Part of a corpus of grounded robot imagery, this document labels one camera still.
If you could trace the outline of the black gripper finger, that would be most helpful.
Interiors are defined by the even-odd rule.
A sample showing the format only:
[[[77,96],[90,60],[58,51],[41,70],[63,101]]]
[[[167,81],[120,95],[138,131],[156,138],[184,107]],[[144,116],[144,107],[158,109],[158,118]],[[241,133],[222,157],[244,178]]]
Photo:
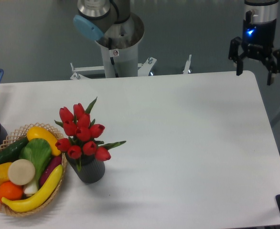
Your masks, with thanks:
[[[240,45],[242,44],[242,39],[240,37],[235,37],[230,41],[228,58],[236,64],[236,75],[240,76],[243,73],[243,60],[245,58],[245,53],[241,55],[238,54]]]
[[[272,48],[271,53],[263,58],[262,63],[268,70],[267,85],[272,85],[275,75],[280,73],[280,48]]]

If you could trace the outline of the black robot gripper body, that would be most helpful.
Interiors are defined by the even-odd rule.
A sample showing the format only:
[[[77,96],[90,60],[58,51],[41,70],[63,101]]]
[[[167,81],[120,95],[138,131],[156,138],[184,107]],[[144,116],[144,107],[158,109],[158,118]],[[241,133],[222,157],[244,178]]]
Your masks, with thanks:
[[[275,37],[275,21],[255,22],[254,10],[248,10],[243,20],[242,50],[246,56],[258,60],[257,53],[264,58],[271,56]]]

